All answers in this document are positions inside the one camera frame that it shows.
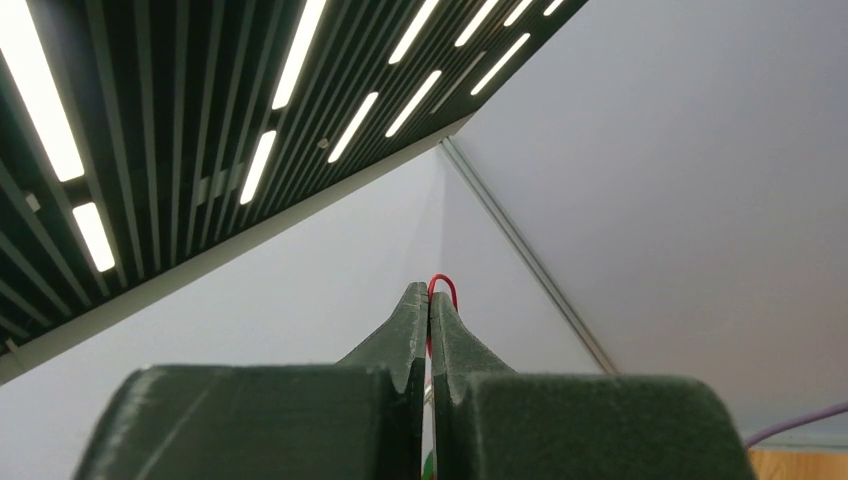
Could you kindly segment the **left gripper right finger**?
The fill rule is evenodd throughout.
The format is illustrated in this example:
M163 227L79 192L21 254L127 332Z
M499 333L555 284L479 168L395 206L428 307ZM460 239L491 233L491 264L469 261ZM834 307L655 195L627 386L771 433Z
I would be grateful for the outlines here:
M515 371L430 302L439 479L751 479L718 396L677 376Z

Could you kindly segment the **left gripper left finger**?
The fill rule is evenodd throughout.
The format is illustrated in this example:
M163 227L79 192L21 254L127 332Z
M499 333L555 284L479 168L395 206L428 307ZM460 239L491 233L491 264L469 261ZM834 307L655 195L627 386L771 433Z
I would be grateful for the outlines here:
M334 364L154 365L115 392L78 479L416 479L428 319L410 284Z

